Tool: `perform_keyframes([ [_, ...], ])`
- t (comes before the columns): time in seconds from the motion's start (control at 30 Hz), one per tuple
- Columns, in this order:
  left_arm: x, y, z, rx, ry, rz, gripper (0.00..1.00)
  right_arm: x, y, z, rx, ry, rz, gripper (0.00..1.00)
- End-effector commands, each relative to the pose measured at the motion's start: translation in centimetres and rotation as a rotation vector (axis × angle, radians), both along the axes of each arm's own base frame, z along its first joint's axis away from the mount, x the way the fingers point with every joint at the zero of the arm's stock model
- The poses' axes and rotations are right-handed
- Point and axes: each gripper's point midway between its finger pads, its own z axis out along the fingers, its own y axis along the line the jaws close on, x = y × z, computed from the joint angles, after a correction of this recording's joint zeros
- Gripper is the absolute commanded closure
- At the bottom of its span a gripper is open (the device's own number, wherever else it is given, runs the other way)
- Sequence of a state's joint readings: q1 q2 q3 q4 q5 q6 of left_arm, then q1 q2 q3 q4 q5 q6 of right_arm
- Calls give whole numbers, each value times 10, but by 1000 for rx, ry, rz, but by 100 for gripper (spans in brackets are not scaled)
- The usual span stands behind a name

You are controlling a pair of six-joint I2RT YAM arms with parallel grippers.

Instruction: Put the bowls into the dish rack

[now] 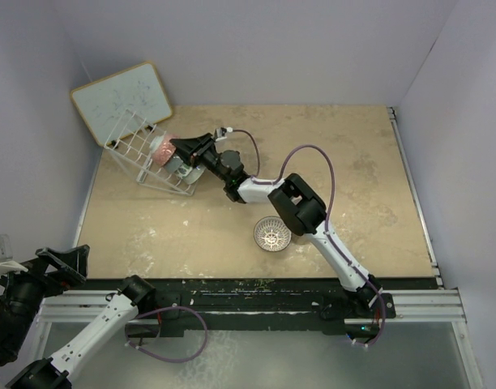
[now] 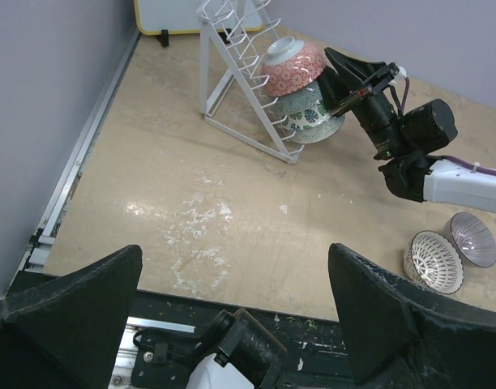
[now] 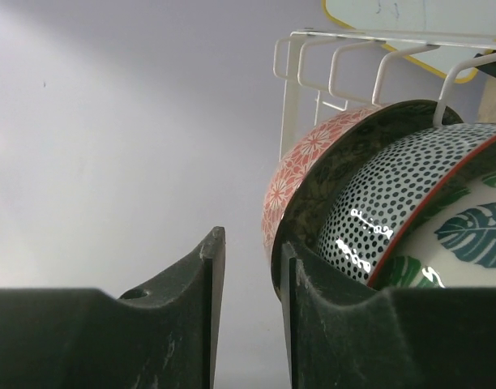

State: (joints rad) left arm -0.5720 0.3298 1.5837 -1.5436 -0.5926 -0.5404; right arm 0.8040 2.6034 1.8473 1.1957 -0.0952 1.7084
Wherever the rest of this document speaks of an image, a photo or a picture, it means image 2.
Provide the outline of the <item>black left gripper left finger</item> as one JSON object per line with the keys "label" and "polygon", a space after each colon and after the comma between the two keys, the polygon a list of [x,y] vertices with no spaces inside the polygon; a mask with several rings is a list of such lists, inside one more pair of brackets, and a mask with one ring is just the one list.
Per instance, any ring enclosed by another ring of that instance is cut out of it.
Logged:
{"label": "black left gripper left finger", "polygon": [[106,388],[142,267],[129,245],[0,299],[0,388]]}

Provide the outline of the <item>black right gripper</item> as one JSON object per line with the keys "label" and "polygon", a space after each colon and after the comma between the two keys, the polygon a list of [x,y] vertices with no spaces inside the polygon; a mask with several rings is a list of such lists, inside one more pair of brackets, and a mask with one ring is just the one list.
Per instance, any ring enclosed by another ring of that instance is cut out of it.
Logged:
{"label": "black right gripper", "polygon": [[335,116],[353,112],[377,150],[377,158],[394,158],[406,151],[399,114],[383,90],[395,78],[398,66],[367,62],[327,47],[332,67],[319,76],[319,86],[327,110]]}

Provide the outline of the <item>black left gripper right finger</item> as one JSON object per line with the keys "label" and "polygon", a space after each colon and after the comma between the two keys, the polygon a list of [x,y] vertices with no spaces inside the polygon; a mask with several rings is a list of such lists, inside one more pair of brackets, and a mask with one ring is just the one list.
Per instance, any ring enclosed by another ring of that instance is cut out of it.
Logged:
{"label": "black left gripper right finger", "polygon": [[335,243],[328,274],[360,388],[496,388],[496,312],[414,284]]}

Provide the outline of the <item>grey hexagon red-rim bowl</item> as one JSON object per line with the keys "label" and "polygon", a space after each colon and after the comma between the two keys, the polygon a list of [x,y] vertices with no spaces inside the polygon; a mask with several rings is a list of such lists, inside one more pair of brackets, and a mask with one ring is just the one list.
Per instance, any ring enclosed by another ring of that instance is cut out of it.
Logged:
{"label": "grey hexagon red-rim bowl", "polygon": [[309,109],[322,100],[319,83],[313,81],[296,92],[278,97],[271,110],[275,114],[289,115]]}

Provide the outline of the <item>teal triangle pattern bowl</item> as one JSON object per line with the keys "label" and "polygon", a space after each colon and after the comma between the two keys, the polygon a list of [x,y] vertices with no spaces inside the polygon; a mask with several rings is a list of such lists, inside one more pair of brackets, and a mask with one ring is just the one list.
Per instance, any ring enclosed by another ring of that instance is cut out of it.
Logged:
{"label": "teal triangle pattern bowl", "polygon": [[321,142],[333,136],[344,125],[345,116],[331,117],[317,126],[304,126],[296,130],[291,141],[298,144],[312,144]]}

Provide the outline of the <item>maroon triangle pattern bowl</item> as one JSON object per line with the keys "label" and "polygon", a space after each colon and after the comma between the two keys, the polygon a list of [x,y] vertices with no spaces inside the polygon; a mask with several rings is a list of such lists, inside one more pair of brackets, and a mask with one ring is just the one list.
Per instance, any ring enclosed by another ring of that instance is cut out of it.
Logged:
{"label": "maroon triangle pattern bowl", "polygon": [[404,250],[403,269],[411,281],[441,294],[457,293],[464,283],[464,265],[456,249],[430,230],[412,237]]}

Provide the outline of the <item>brown floral pattern bowl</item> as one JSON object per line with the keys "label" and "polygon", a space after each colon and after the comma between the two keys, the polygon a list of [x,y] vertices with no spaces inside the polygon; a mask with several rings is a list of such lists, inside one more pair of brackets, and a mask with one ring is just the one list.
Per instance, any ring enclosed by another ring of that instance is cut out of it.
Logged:
{"label": "brown floral pattern bowl", "polygon": [[325,54],[316,45],[284,36],[268,47],[263,59],[263,89],[271,97],[291,94],[315,81],[326,66]]}

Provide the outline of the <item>purple striped bowl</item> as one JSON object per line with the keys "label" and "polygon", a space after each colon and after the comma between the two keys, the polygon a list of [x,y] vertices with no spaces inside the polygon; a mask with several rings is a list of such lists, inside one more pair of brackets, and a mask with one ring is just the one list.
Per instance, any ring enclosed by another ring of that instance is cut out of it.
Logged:
{"label": "purple striped bowl", "polygon": [[476,267],[496,263],[496,241],[486,224],[468,212],[458,212],[445,224],[443,236],[454,246],[459,257]]}

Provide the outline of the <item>green leaf pattern bowl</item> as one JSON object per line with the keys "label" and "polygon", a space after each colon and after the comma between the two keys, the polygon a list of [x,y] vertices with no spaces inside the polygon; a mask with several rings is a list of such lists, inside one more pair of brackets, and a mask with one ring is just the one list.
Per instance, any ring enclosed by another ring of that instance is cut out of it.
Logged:
{"label": "green leaf pattern bowl", "polygon": [[313,105],[297,113],[283,116],[280,127],[284,130],[308,130],[322,124],[330,117],[322,103]]}

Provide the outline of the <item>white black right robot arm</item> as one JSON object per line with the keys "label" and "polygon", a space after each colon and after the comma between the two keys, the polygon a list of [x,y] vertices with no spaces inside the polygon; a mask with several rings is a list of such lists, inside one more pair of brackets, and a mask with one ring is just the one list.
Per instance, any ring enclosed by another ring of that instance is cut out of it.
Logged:
{"label": "white black right robot arm", "polygon": [[401,199],[447,203],[496,213],[496,169],[438,155],[458,135],[447,102],[429,101],[406,111],[407,95],[394,83],[410,81],[394,62],[367,62],[324,50],[328,67],[319,84],[335,117],[351,112],[376,149],[387,189]]}

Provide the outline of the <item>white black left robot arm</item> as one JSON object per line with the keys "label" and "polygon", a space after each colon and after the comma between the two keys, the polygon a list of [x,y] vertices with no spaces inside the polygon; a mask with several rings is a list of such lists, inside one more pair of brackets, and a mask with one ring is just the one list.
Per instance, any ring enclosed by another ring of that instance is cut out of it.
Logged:
{"label": "white black left robot arm", "polygon": [[[142,270],[128,245],[53,280],[0,297],[0,388],[110,384]],[[220,311],[200,332],[136,333],[136,371],[160,388],[496,388],[496,312],[444,297],[342,244],[328,275],[344,350],[323,351],[302,331],[270,331],[247,310]]]}

